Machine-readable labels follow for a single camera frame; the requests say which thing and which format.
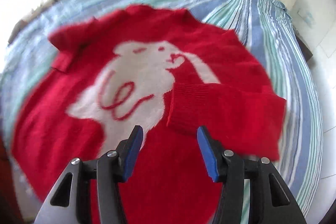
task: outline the ribbed cuff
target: ribbed cuff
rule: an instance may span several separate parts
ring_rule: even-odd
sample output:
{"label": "ribbed cuff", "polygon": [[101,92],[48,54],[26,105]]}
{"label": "ribbed cuff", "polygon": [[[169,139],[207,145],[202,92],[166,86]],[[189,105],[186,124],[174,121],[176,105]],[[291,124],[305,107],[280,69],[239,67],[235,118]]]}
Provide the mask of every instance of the ribbed cuff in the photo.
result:
{"label": "ribbed cuff", "polygon": [[208,85],[174,83],[167,126],[196,136],[197,128],[211,113],[208,95]]}

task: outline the animal's eye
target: animal's eye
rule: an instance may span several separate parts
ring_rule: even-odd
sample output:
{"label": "animal's eye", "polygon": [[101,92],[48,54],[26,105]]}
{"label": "animal's eye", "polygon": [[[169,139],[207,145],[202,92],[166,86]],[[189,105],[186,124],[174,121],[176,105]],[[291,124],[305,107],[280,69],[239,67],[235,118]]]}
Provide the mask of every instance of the animal's eye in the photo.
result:
{"label": "animal's eye", "polygon": [[147,48],[137,48],[137,49],[133,50],[133,52],[134,52],[135,54],[137,54],[137,53],[141,53],[141,52],[145,51],[146,49],[147,49]]}

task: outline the triangular cutout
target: triangular cutout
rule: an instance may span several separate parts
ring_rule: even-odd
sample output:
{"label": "triangular cutout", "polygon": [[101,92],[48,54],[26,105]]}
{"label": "triangular cutout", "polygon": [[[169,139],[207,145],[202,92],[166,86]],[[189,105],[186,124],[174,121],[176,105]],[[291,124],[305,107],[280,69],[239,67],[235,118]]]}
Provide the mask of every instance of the triangular cutout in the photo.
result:
{"label": "triangular cutout", "polygon": [[268,175],[273,207],[289,205],[289,199],[274,174]]}
{"label": "triangular cutout", "polygon": [[68,207],[70,202],[70,191],[72,183],[72,174],[67,173],[60,183],[55,195],[51,198],[52,206]]}

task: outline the mattress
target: mattress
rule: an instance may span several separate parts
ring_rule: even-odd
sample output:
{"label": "mattress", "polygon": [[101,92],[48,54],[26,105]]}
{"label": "mattress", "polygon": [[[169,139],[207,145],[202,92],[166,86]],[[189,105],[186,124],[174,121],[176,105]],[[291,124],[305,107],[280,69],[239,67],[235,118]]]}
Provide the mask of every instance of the mattress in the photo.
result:
{"label": "mattress", "polygon": [[[11,145],[22,102],[48,72],[57,54],[47,35],[62,25],[100,17],[133,3],[184,7],[202,22],[235,30],[266,69],[274,91],[287,100],[279,142],[281,158],[274,165],[306,215],[320,177],[322,119],[315,84],[296,42],[291,17],[278,0],[61,0],[28,25],[8,48],[0,83],[6,147]],[[247,223],[248,211],[246,183],[242,223]]]}

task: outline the silver pin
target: silver pin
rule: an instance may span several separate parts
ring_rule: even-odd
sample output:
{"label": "silver pin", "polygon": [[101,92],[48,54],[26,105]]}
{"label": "silver pin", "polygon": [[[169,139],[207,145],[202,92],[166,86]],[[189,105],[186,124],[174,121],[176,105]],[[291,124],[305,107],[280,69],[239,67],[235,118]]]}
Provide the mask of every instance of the silver pin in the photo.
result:
{"label": "silver pin", "polygon": [[261,162],[264,163],[264,164],[269,164],[269,159],[266,158],[266,157],[262,157]]}
{"label": "silver pin", "polygon": [[116,150],[110,150],[109,152],[107,152],[107,156],[109,158],[115,157],[117,155],[117,151]]}
{"label": "silver pin", "polygon": [[80,162],[81,160],[79,158],[74,158],[71,160],[71,164],[76,165]]}
{"label": "silver pin", "polygon": [[227,157],[232,157],[233,156],[233,152],[232,152],[232,150],[225,150],[224,151],[224,155],[227,156]]}

